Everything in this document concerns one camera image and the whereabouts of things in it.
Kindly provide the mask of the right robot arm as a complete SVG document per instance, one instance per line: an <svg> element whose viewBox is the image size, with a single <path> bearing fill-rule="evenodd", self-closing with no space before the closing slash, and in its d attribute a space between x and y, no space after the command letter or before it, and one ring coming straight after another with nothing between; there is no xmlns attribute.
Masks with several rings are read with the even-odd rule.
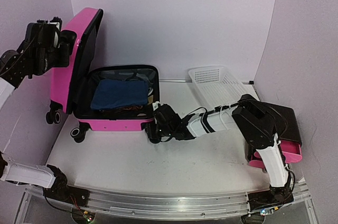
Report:
<svg viewBox="0 0 338 224"><path fill-rule="evenodd" d="M270 189L266 200L278 204L291 194L295 177L287 167L282 143L302 145L294 110L289 107L261 102L250 94L242 95L234 104L218 106L200 113L194 110L180 117L168 104L153 104L154 120L144 124L148 139L156 144L165 138L188 141L237 128L247 144L258 152L269 175Z"/></svg>

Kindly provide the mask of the pink hard-shell suitcase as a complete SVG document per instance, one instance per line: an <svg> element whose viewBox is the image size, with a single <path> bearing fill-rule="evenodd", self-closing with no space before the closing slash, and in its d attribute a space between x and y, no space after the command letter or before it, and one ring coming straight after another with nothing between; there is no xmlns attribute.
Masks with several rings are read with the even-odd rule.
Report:
<svg viewBox="0 0 338 224"><path fill-rule="evenodd" d="M137 64L109 66L91 70L95 57L96 39L104 12L100 8L86 7L76 14L63 30L77 34L70 64L66 68L51 70L50 110L48 124L60 122L60 111L74 115L79 125L70 136L77 143L85 140L88 130L100 132L133 132L154 120L152 103L159 100L159 73L152 65ZM146 81L148 102L143 106L129 106L107 110L90 108L96 88L101 80Z"/></svg>

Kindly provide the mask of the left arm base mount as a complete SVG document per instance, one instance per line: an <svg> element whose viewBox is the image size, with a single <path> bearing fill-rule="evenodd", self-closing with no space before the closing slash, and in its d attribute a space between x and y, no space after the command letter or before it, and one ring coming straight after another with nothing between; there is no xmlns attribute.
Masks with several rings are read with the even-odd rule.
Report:
<svg viewBox="0 0 338 224"><path fill-rule="evenodd" d="M67 185L65 182L58 182L51 188L43 188L43 195L48 199L73 204L77 207L86 207L90 192L87 189Z"/></svg>

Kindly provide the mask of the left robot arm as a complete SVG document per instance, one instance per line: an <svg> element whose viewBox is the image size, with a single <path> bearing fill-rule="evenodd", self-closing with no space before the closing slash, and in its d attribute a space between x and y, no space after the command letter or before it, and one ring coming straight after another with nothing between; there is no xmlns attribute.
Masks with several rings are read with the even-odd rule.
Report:
<svg viewBox="0 0 338 224"><path fill-rule="evenodd" d="M5 104L25 77L41 76L52 68L66 68L76 35L67 35L62 20L38 20L27 25L25 39L16 50L1 56L1 104ZM1 181L35 185L50 189L59 200L71 197L71 190L63 182L63 172L53 165L33 165L14 161L1 152Z"/></svg>

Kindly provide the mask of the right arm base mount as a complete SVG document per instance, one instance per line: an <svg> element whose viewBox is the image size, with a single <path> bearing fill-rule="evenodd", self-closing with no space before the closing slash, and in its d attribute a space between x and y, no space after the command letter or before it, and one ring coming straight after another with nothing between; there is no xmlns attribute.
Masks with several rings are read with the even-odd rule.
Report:
<svg viewBox="0 0 338 224"><path fill-rule="evenodd" d="M285 197L281 195L276 197L270 191L253 192L248 194L250 212L282 207L292 202L294 202L293 194L286 195Z"/></svg>

